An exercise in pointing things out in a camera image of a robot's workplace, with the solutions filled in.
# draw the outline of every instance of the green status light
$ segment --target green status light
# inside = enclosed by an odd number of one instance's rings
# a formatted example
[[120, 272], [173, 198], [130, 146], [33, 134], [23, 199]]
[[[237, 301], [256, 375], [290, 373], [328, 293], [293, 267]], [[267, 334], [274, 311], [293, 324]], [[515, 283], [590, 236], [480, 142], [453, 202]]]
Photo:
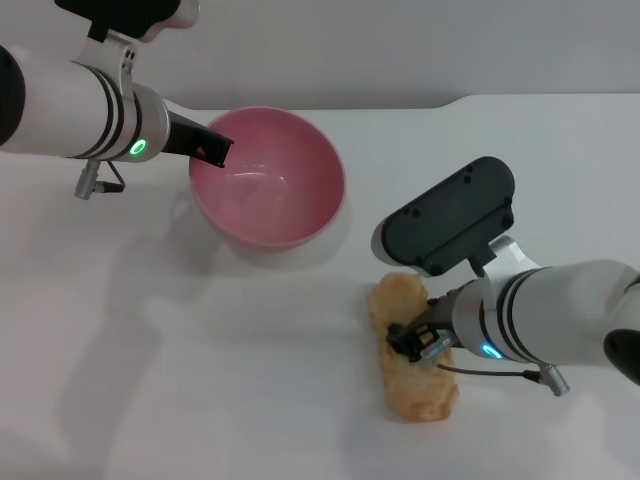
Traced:
[[144, 151], [145, 148], [147, 148], [147, 141], [140, 139], [133, 144], [133, 147], [131, 147], [129, 153], [131, 153], [131, 155], [139, 155]]

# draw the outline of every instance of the white tabletop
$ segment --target white tabletop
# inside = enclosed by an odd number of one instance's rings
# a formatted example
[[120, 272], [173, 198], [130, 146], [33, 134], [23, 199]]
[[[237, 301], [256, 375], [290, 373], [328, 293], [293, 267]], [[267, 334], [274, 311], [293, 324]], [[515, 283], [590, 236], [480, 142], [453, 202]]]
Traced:
[[375, 225], [484, 155], [514, 172], [511, 235], [536, 262], [640, 265], [640, 95], [302, 114], [342, 154], [348, 200], [288, 253], [222, 240], [183, 158], [125, 165], [125, 193], [83, 202], [82, 163], [0, 155], [0, 478], [637, 478], [640, 389], [614, 371], [564, 369], [561, 399], [460, 377], [451, 419], [399, 422], [365, 297], [391, 271], [369, 251]]

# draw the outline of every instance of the white wall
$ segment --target white wall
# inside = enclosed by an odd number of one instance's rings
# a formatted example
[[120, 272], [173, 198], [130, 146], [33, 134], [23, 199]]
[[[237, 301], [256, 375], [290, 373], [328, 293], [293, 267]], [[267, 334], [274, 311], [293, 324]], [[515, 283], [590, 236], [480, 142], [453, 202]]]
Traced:
[[[201, 0], [136, 79], [192, 108], [425, 107], [470, 93], [640, 90], [636, 0]], [[2, 0], [0, 42], [65, 57], [84, 19]]]

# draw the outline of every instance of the bowl rim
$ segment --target bowl rim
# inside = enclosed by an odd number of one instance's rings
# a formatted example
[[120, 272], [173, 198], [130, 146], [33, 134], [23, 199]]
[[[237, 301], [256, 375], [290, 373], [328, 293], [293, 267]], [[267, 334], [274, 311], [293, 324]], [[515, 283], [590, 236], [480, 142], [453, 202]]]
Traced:
[[325, 230], [327, 230], [329, 228], [329, 226], [331, 226], [335, 222], [336, 218], [338, 217], [338, 215], [342, 211], [342, 208], [344, 207], [344, 203], [345, 203], [345, 200], [346, 200], [346, 197], [347, 197], [347, 175], [346, 175], [346, 172], [345, 172], [345, 169], [344, 169], [344, 163], [342, 161], [342, 156], [340, 155], [340, 152], [336, 148], [335, 144], [331, 141], [331, 139], [316, 124], [314, 124], [312, 121], [308, 120], [307, 118], [303, 117], [302, 115], [299, 115], [296, 112], [292, 112], [291, 110], [287, 110], [287, 109], [280, 108], [280, 107], [270, 107], [268, 105], [254, 105], [254, 106], [236, 108], [235, 110], [229, 110], [229, 111], [219, 115], [218, 117], [214, 118], [207, 125], [207, 128], [209, 130], [211, 130], [211, 128], [217, 122], [220, 122], [221, 120], [223, 120], [226, 117], [229, 117], [231, 115], [235, 115], [235, 114], [240, 113], [240, 112], [244, 112], [246, 110], [274, 110], [274, 111], [277, 111], [277, 112], [281, 112], [281, 113], [285, 113], [285, 114], [291, 115], [291, 116], [297, 118], [298, 120], [302, 120], [303, 122], [305, 122], [306, 124], [311, 126], [316, 132], [318, 132], [321, 135], [322, 138], [324, 138], [324, 140], [328, 143], [328, 145], [331, 147], [331, 149], [335, 153], [336, 159], [338, 160], [338, 166], [340, 167], [340, 173], [342, 175], [342, 185], [343, 185], [342, 194], [340, 196], [340, 201], [338, 202], [338, 206], [337, 206], [335, 212], [333, 212], [333, 215], [331, 216], [331, 218], [321, 228], [319, 228], [315, 232], [311, 233], [310, 235], [307, 235], [306, 237], [303, 237], [303, 238], [298, 239], [298, 240], [291, 240], [291, 241], [287, 241], [287, 242], [262, 242], [262, 241], [256, 241], [256, 240], [249, 239], [247, 237], [244, 237], [243, 235], [240, 235], [238, 233], [235, 233], [235, 232], [231, 231], [229, 228], [227, 228], [224, 225], [222, 225], [221, 223], [215, 221], [212, 218], [212, 216], [209, 213], [207, 213], [207, 210], [205, 209], [205, 207], [203, 206], [203, 204], [202, 204], [202, 202], [200, 200], [200, 196], [196, 192], [196, 188], [195, 188], [194, 183], [193, 183], [193, 175], [192, 175], [193, 169], [191, 168], [191, 165], [195, 161], [201, 162], [202, 160], [198, 160], [197, 158], [191, 157], [189, 159], [189, 165], [190, 165], [190, 168], [189, 168], [189, 183], [191, 184], [191, 191], [193, 192], [193, 196], [194, 196], [194, 198], [196, 200], [196, 203], [198, 204], [198, 207], [200, 208], [200, 211], [202, 212], [204, 217], [207, 219], [207, 221], [214, 228], [217, 228], [217, 229], [221, 230], [224, 235], [229, 236], [229, 237], [234, 238], [234, 239], [237, 239], [242, 243], [245, 243], [245, 244], [248, 244], [248, 245], [252, 245], [252, 246], [256, 246], [256, 247], [282, 248], [282, 249], [284, 249], [284, 248], [293, 248], [293, 247], [297, 247], [299, 245], [302, 245], [304, 243], [307, 243], [307, 242], [313, 240], [315, 237], [319, 236]]

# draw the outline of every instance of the black stripe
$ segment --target black stripe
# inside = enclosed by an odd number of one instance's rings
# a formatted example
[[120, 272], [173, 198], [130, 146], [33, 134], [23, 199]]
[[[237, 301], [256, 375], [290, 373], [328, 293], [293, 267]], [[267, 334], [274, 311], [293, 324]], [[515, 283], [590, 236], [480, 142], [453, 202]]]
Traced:
[[489, 337], [489, 331], [487, 330], [487, 324], [484, 318], [484, 302], [480, 302], [479, 316], [480, 316], [480, 329], [482, 330], [482, 335], [484, 335], [484, 339], [487, 341], [487, 343], [491, 346], [491, 348], [493, 348], [496, 352], [498, 352], [504, 358], [506, 358], [507, 360], [513, 361], [507, 355], [502, 353], [500, 349], [496, 346], [496, 344], [491, 340], [491, 337]]
[[520, 350], [522, 350], [522, 352], [524, 352], [529, 357], [533, 358], [537, 363], [545, 363], [542, 360], [540, 360], [538, 357], [533, 355], [529, 350], [527, 350], [527, 348], [524, 346], [524, 344], [522, 343], [522, 341], [518, 337], [518, 334], [516, 333], [515, 326], [513, 325], [513, 302], [514, 302], [514, 300], [516, 298], [516, 294], [518, 293], [518, 289], [522, 286], [522, 284], [524, 283], [524, 281], [527, 278], [531, 277], [531, 275], [533, 275], [536, 272], [539, 272], [540, 270], [533, 270], [533, 271], [527, 272], [527, 274], [524, 275], [520, 279], [520, 281], [513, 287], [513, 292], [511, 293], [511, 296], [509, 297], [509, 303], [507, 304], [507, 325], [509, 326], [509, 331], [511, 332], [511, 335], [513, 336], [513, 340], [516, 342], [518, 347], [520, 347]]
[[507, 296], [507, 293], [509, 293], [509, 289], [513, 286], [513, 284], [518, 281], [519, 279], [521, 279], [524, 275], [526, 275], [527, 273], [531, 272], [535, 272], [536, 270], [527, 270], [526, 272], [522, 272], [519, 273], [518, 275], [514, 275], [508, 282], [507, 284], [504, 286], [504, 288], [502, 289], [502, 291], [500, 292], [500, 295], [498, 296], [498, 302], [497, 302], [497, 306], [496, 306], [496, 312], [498, 314], [498, 328], [500, 329], [500, 334], [502, 335], [502, 339], [505, 341], [505, 343], [507, 344], [507, 346], [516, 354], [518, 355], [522, 360], [524, 360], [525, 362], [531, 362], [530, 358], [525, 357], [524, 355], [522, 355], [518, 349], [516, 348], [516, 346], [511, 342], [511, 339], [509, 338], [509, 335], [507, 335], [507, 329], [504, 326], [504, 316], [502, 315], [502, 312], [504, 310], [504, 300]]
[[18, 130], [26, 101], [27, 90], [20, 65], [0, 46], [0, 145]]
[[111, 137], [111, 140], [109, 140], [109, 142], [104, 146], [104, 148], [98, 151], [98, 153], [94, 153], [91, 156], [88, 156], [87, 157], [88, 160], [91, 160], [92, 158], [97, 158], [100, 155], [104, 155], [105, 152], [108, 152], [109, 149], [113, 147], [113, 145], [118, 141], [118, 138], [120, 138], [120, 134], [122, 133], [122, 125], [124, 124], [124, 102], [122, 101], [122, 94], [120, 94], [120, 91], [118, 90], [118, 87], [116, 86], [114, 81], [111, 80], [111, 78], [109, 78], [109, 75], [104, 74], [100, 70], [98, 71], [104, 76], [105, 80], [109, 82], [109, 85], [111, 85], [111, 88], [113, 89], [113, 93], [116, 96], [116, 102], [118, 104], [118, 123], [116, 123], [116, 130], [113, 132], [113, 136]]
[[105, 162], [110, 160], [115, 160], [116, 158], [120, 158], [121, 156], [125, 155], [129, 150], [131, 150], [133, 145], [138, 141], [138, 137], [140, 136], [140, 131], [142, 130], [142, 107], [140, 106], [140, 102], [138, 101], [138, 96], [135, 94], [135, 92], [133, 93], [133, 100], [136, 104], [136, 115], [138, 118], [136, 121], [136, 130], [133, 133], [133, 138], [131, 139], [131, 141], [129, 142], [129, 145], [127, 145], [124, 150], [122, 150], [119, 154], [111, 158], [107, 158], [106, 160], [104, 160]]
[[80, 155], [76, 155], [75, 157], [71, 157], [71, 158], [87, 158], [89, 155], [95, 152], [98, 149], [98, 147], [100, 147], [100, 145], [104, 143], [105, 139], [107, 138], [107, 135], [109, 135], [109, 132], [111, 131], [111, 127], [113, 126], [113, 100], [111, 99], [111, 93], [109, 93], [109, 86], [107, 85], [106, 80], [102, 77], [102, 74], [98, 72], [95, 68], [87, 67], [86, 65], [82, 65], [81, 63], [78, 63], [78, 65], [86, 68], [96, 76], [96, 78], [100, 82], [100, 85], [102, 85], [102, 88], [104, 89], [105, 97], [107, 97], [107, 124], [104, 127], [104, 132], [102, 132], [100, 139], [96, 142], [96, 144], [93, 147], [91, 147], [86, 152]]

